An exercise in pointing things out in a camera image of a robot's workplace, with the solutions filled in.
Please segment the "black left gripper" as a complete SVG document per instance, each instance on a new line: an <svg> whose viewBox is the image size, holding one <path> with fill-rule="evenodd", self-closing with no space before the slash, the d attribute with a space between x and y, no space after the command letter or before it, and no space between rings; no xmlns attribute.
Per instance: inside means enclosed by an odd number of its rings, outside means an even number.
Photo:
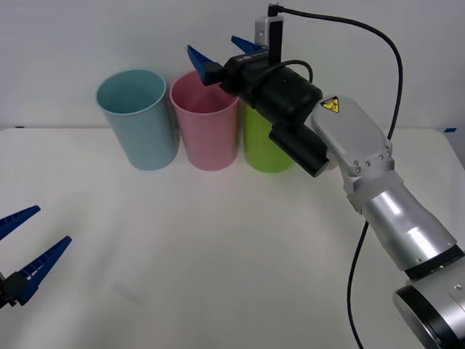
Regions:
<svg viewBox="0 0 465 349"><path fill-rule="evenodd" d="M0 240L40 211L41 208L35 205L1 218ZM39 285L68 248L71 241L72 238L66 236L34 261L6 278L0 273L0 308L3 308L6 304L10 304L12 307L17 303L20 305L26 304L39 289Z"/></svg>

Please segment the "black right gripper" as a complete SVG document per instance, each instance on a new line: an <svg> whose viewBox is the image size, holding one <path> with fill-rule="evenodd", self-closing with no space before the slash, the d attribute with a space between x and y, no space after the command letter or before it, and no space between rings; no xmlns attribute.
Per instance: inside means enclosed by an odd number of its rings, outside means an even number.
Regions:
<svg viewBox="0 0 465 349"><path fill-rule="evenodd" d="M220 87L248 106L270 104L267 83L269 72L268 48L259 46L237 36L231 42L245 54L230 58L223 67L187 45L187 55L204 86L220 84Z"/></svg>

